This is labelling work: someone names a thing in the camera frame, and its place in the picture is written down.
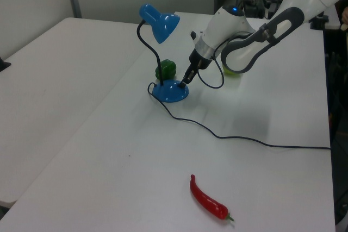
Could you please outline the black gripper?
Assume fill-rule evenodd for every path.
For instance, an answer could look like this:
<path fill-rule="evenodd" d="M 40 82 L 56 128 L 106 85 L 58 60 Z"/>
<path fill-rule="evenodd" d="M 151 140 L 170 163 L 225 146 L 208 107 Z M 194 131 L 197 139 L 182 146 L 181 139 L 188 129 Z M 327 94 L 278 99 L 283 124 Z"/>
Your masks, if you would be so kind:
<path fill-rule="evenodd" d="M 186 70 L 182 81 L 179 83 L 178 87 L 181 89 L 185 88 L 190 84 L 193 78 L 196 76 L 198 70 L 205 70 L 210 63 L 211 59 L 206 59 L 202 57 L 196 49 L 194 49 L 189 56 L 190 65 Z"/>

